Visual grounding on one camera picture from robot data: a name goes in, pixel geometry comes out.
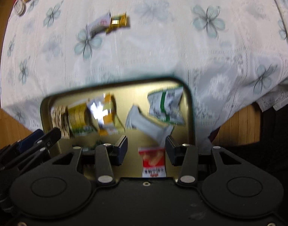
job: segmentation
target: gold tray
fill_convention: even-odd
[[[40,115],[45,133],[53,128],[51,119],[51,108],[59,105],[69,105],[78,100],[94,98],[103,93],[111,93],[116,100],[116,112],[118,118],[125,124],[129,110],[133,104],[139,106],[140,111],[147,118],[157,124],[166,126],[163,122],[156,118],[148,116],[149,102],[147,95],[149,92],[172,88],[182,85],[184,87],[183,95],[180,102],[180,110],[185,120],[184,126],[175,126],[172,137],[180,144],[195,144],[194,122],[192,97],[189,88],[180,80],[174,78],[158,78],[146,79],[131,82],[121,82],[102,86],[87,87],[83,89],[73,90],[60,94],[46,97],[40,106]],[[100,137],[97,133],[91,133],[84,137],[59,140],[50,150],[52,156],[64,153],[72,148],[72,146],[91,147],[96,140],[104,143],[114,144],[122,135],[115,134],[112,136]],[[128,151],[125,155],[124,162],[121,166],[113,166],[113,172],[116,179],[120,177],[142,177],[142,158],[138,154],[138,147],[157,146],[157,142],[141,132],[140,130],[126,129],[125,135],[128,138]],[[174,167],[166,154],[166,172],[168,177],[178,178],[181,167]],[[90,169],[85,170],[85,176],[93,179],[94,173]]]

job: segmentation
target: white tablecloth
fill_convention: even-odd
[[[41,100],[86,85],[175,76],[190,87],[197,144],[236,111],[288,103],[288,0],[31,0],[12,11],[1,107],[30,130]],[[127,12],[93,39],[86,24]]]

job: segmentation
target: screw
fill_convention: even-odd
[[[180,178],[180,180],[181,180],[182,182],[184,182],[184,183],[192,183],[192,182],[195,181],[195,177],[186,175],[186,176],[182,176],[182,177]]]
[[[144,182],[144,183],[143,183],[143,186],[145,186],[145,187],[148,187],[148,186],[150,186],[150,185],[151,185],[150,182]]]
[[[24,222],[18,222],[18,223],[17,223],[17,226],[27,226],[27,224],[24,223]]]
[[[101,183],[109,183],[113,181],[113,177],[108,176],[108,175],[102,175],[98,178],[98,181]]]

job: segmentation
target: black cloth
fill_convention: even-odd
[[[288,222],[288,105],[279,111],[263,113],[261,140],[229,151],[275,176],[284,187],[278,214]]]

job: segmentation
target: wooden floor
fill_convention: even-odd
[[[12,5],[13,0],[0,0],[0,59],[4,33]],[[261,111],[255,105],[243,108],[221,126],[220,132],[213,143],[227,146],[243,145],[259,141],[260,115]],[[0,148],[23,139],[30,133],[29,130],[0,108]]]

